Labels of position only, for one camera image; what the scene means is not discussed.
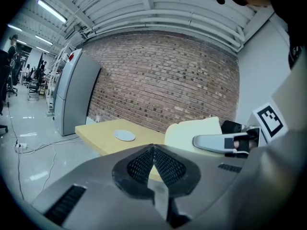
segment white wall panel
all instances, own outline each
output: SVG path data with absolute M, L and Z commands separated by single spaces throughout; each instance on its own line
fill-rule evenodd
M 239 52 L 240 97 L 236 122 L 246 124 L 254 109 L 268 102 L 290 74 L 289 47 L 267 22 Z
M 54 57 L 49 56 L 49 55 L 44 55 L 44 56 L 43 56 L 43 59 L 44 59 L 44 61 L 47 62 L 45 68 L 46 68 L 46 69 L 51 69 L 51 64 L 52 64 L 52 62 L 53 62 L 53 60 L 54 60 Z
M 29 18 L 27 16 L 22 16 L 21 14 L 16 17 L 19 24 L 23 24 L 27 26 L 27 28 L 31 29 L 35 34 L 39 34 L 42 38 L 45 38 L 51 42 L 55 42 L 55 45 L 59 47 L 52 47 L 53 50 L 60 51 L 60 48 L 64 46 L 67 41 L 63 38 L 67 31 L 69 31 L 72 26 L 76 25 L 79 28 L 82 28 L 83 33 L 85 35 L 93 35 L 92 28 L 95 30 L 102 29 L 103 27 L 97 26 L 105 20 L 115 18 L 120 15 L 130 14 L 132 12 L 140 12 L 144 10 L 148 10 L 148 5 L 144 4 L 144 0 L 44 0 L 49 5 L 51 5 L 55 10 L 60 12 L 64 17 L 68 19 L 68 21 L 63 24 L 59 19 L 55 16 L 41 8 L 37 5 L 37 0 L 28 0 L 24 4 L 24 9 L 27 9 L 28 12 L 34 13 L 36 18 Z M 193 14 L 198 14 L 200 16 L 212 19 L 218 23 L 227 26 L 231 32 L 230 34 L 235 35 L 234 33 L 238 32 L 238 28 L 244 31 L 245 27 L 248 25 L 250 21 L 253 21 L 257 8 L 252 8 L 249 6 L 239 6 L 235 4 L 232 0 L 225 0 L 225 5 L 220 5 L 216 0 L 150 0 L 151 9 L 159 9 L 159 10 L 177 10 L 182 12 L 190 12 Z M 152 18 L 152 17 L 161 17 L 168 19 L 176 19 L 181 20 L 179 16 L 162 16 L 156 14 L 144 15 L 141 19 Z M 128 21 L 133 22 L 134 18 L 130 18 Z M 198 23 L 202 25 L 203 28 L 207 26 L 207 28 L 212 28 L 208 26 L 205 22 L 199 22 L 193 19 L 192 23 Z M 159 22 L 151 22 L 151 24 L 159 23 L 170 26 L 168 21 L 159 21 Z M 180 28 L 184 30 L 186 23 L 179 24 Z M 204 29 L 200 29 L 200 27 L 190 28 L 192 30 L 198 30 L 199 34 L 210 34 L 210 30 L 206 31 Z M 218 33 L 223 33 L 224 36 L 219 36 L 219 38 L 229 37 L 228 29 L 224 31 L 216 29 Z M 234 52 L 239 51 L 243 44 L 241 42 L 232 43 L 232 46 L 229 48 Z
M 6 39 L 5 43 L 3 44 L 3 47 L 1 49 L 5 52 L 8 52 L 10 47 L 11 47 L 11 41 L 10 41 L 10 39 Z
M 31 53 L 25 65 L 30 64 L 30 69 L 37 68 L 42 53 L 43 53 L 42 51 L 32 48 Z

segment desk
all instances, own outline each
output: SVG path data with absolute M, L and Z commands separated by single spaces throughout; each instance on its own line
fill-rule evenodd
M 135 135 L 135 140 L 122 141 L 117 139 L 113 135 L 117 129 L 130 131 Z M 151 143 L 164 144 L 165 138 L 165 135 L 162 133 L 142 127 L 125 119 L 77 126 L 75 131 L 86 144 L 102 156 Z M 155 167 L 153 167 L 149 177 L 150 179 L 161 181 L 161 177 Z

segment white floor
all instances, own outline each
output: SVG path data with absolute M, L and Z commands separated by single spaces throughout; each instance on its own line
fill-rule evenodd
M 17 170 L 18 154 L 14 149 L 16 138 L 10 117 L 19 142 L 28 145 L 24 152 L 36 149 L 41 144 L 67 140 L 77 135 L 62 137 L 55 129 L 52 117 L 46 115 L 47 104 L 44 96 L 40 95 L 39 101 L 31 102 L 27 100 L 27 89 L 24 86 L 18 86 L 18 88 L 18 96 L 11 95 L 6 100 L 10 103 L 11 115 L 5 104 L 3 116 L 0 116 L 0 124 L 7 125 L 9 129 L 8 133 L 0 129 L 0 169 L 8 188 L 21 196 Z M 71 140 L 74 142 L 54 145 L 56 152 L 54 167 L 45 188 L 81 163 L 99 157 L 97 152 L 80 140 L 76 138 Z M 20 183 L 27 202 L 31 203 L 42 190 L 52 166 L 53 156 L 52 146 L 29 155 L 20 155 Z

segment black cable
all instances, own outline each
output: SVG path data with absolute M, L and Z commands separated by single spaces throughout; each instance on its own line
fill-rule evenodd
M 13 121 L 12 121 L 12 117 L 11 117 L 11 113 L 10 113 L 10 103 L 9 102 L 7 103 L 7 106 L 8 106 L 8 109 L 9 109 L 9 116 L 10 116 L 10 120 L 11 120 L 11 124 L 12 124 L 12 130 L 13 130 L 15 138 L 16 138 L 15 144 L 18 144 L 18 138 L 17 138 L 16 132 L 14 130 L 14 125 L 13 125 Z
M 12 117 L 11 117 L 11 113 L 10 113 L 10 103 L 9 102 L 7 103 L 7 106 L 8 106 L 8 109 L 9 109 L 9 116 L 10 116 L 10 120 L 11 120 L 11 124 L 12 124 L 12 130 L 13 130 L 15 138 L 16 138 L 16 143 L 15 144 L 18 144 L 18 138 L 17 138 L 16 132 L 14 130 L 14 125 L 13 125 L 13 121 L 12 121 Z M 21 193 L 21 197 L 24 200 L 24 194 L 23 194 L 23 192 L 21 190 L 21 183 L 20 183 L 20 169 L 19 169 L 19 166 L 20 166 L 20 152 L 19 152 L 19 150 L 20 150 L 20 147 L 18 147 L 18 166 L 17 166 L 17 170 L 18 170 L 18 183 L 19 183 L 19 190 L 20 190 L 20 193 Z
M 76 139 L 76 138 L 78 138 L 78 136 L 75 137 L 75 138 L 67 139 L 67 140 L 59 140 L 59 141 L 56 141 L 56 142 L 52 142 L 52 143 L 50 143 L 50 144 L 56 144 L 56 143 L 59 143 L 59 142 L 65 142 L 65 141 L 69 141 L 69 140 L 74 140 L 74 139 Z M 27 153 L 30 153 L 30 152 L 33 152 L 33 151 L 41 150 L 41 149 L 43 149 L 43 148 L 45 148 L 45 147 L 48 147 L 48 146 L 49 146 L 49 145 L 44 145 L 44 146 L 42 146 L 42 147 L 40 147 L 40 148 L 38 148 L 38 149 L 34 149 L 34 150 L 27 151 L 27 152 L 23 152 L 23 153 L 21 153 L 21 152 L 17 152 L 17 153 L 18 153 L 18 154 L 27 154 Z
M 23 192 L 22 192 L 22 190 L 21 190 L 19 165 L 20 165 L 20 153 L 18 153 L 18 182 L 19 182 L 19 190 L 20 190 L 20 193 L 21 193 L 21 197 L 22 197 L 23 200 L 24 200 L 24 195 L 23 195 Z

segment person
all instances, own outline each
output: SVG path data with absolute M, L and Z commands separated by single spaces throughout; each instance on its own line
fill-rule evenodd
M 11 67 L 14 66 L 15 60 L 17 59 L 17 39 L 18 39 L 17 34 L 14 34 L 13 36 L 10 37 L 11 47 L 8 50 L 8 62 L 10 63 Z M 6 92 L 7 92 L 7 88 L 4 87 L 2 90 L 2 100 L 4 102 L 6 101 Z
M 9 48 L 9 55 L 8 59 L 11 62 L 11 60 L 14 58 L 15 54 L 17 53 L 17 40 L 18 40 L 18 35 L 14 34 L 13 36 L 10 37 L 11 40 L 11 47 Z
M 41 66 L 41 68 L 37 71 L 37 80 L 38 83 L 42 83 L 43 77 L 45 76 L 45 64 Z
M 42 61 L 41 64 L 39 65 L 39 67 L 37 68 L 37 71 L 40 70 L 43 66 L 45 68 L 47 62 L 46 61 Z
M 30 73 L 30 80 L 34 79 L 34 76 L 35 76 L 35 70 L 34 68 L 32 68 Z
M 26 73 L 26 75 L 28 75 L 28 73 L 30 73 L 30 64 L 27 65 L 27 68 L 24 71 Z
M 235 3 L 245 6 L 254 5 L 266 7 L 271 5 L 276 14 L 288 24 L 288 34 L 290 37 L 289 65 L 294 66 L 303 46 L 307 44 L 307 33 L 305 17 L 302 10 L 305 7 L 305 0 L 233 0 Z

